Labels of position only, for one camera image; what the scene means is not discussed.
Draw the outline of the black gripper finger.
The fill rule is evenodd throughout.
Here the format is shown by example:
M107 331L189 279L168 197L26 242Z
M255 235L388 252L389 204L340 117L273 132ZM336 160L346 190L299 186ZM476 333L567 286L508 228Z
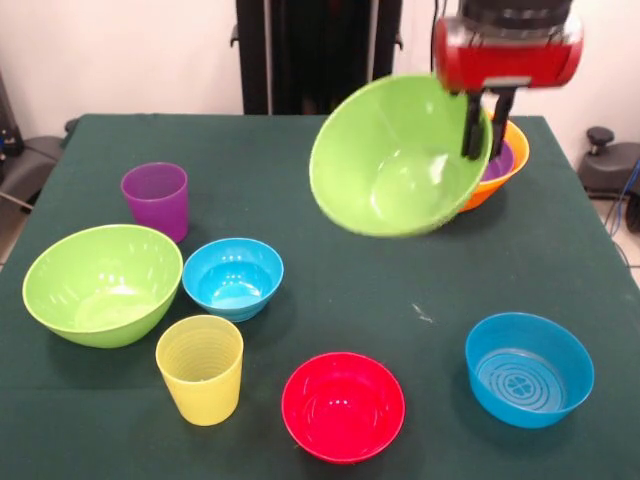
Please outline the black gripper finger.
M497 101L492 119L493 143L491 158L501 154L509 114L514 103L513 89L494 89L493 93L497 95Z
M467 93L467 108L464 123L461 154L476 160L481 151L484 128L481 121L481 92Z

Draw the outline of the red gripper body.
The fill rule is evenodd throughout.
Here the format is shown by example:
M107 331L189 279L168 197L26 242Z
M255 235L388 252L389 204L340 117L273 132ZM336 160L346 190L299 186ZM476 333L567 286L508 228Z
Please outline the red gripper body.
M514 39L468 28L459 17L435 27L435 71L450 92L499 88L556 88L575 75L584 46L581 21L571 16L557 31Z

